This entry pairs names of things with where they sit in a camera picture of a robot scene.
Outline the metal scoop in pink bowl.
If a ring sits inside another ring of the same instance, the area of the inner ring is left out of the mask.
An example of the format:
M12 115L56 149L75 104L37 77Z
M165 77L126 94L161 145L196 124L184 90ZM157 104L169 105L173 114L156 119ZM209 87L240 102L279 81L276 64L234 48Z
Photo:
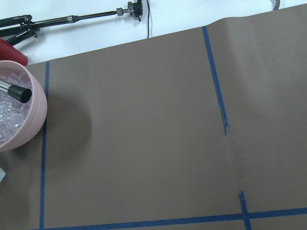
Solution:
M18 100L23 104L27 103L32 96L32 91L30 89L11 84L4 80L0 80L0 92Z

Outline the pink mixing bowl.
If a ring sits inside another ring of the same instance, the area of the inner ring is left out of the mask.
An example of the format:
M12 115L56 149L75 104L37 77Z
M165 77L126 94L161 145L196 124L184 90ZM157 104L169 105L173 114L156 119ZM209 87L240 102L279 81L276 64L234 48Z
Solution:
M35 76L17 62L1 61L0 79L32 92L26 103L0 93L0 150L3 152L24 145L39 132L47 116L47 98Z

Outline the red bottle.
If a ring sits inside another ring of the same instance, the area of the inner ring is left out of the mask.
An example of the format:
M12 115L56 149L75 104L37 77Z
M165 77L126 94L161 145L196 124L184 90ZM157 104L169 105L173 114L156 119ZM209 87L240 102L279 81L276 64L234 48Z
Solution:
M15 61L23 66L28 64L27 56L2 39L0 40L0 59Z

